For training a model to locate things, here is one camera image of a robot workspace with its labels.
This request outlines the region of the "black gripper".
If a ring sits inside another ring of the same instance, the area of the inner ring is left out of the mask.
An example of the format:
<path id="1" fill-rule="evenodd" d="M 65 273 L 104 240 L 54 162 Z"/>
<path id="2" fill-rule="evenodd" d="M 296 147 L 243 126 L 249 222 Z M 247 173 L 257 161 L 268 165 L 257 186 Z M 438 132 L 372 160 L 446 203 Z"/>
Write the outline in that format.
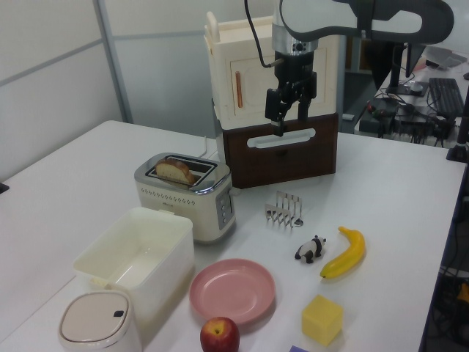
<path id="1" fill-rule="evenodd" d="M 317 73 L 313 69 L 313 51 L 300 55 L 287 55 L 276 51 L 275 59 L 281 60 L 274 69 L 278 88 L 267 90 L 265 117 L 270 120 L 273 133 L 283 136 L 284 119 L 293 103 L 298 100 L 292 84 L 301 82 L 298 119 L 306 120 L 311 101 L 317 96 Z"/>

